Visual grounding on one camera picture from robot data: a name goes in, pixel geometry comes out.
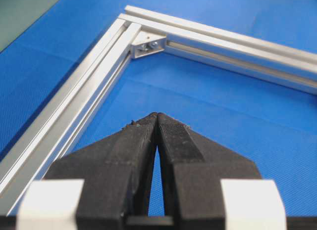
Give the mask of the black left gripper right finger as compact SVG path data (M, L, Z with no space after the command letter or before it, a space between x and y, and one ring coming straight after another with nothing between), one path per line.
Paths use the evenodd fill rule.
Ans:
M261 179L250 159L159 113L164 210L178 230L223 230L221 179Z

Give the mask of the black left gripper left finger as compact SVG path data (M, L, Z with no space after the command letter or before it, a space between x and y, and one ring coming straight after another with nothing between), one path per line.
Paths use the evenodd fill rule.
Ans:
M54 161L45 179L83 179L80 230L122 230L128 215L146 215L157 148L157 113Z

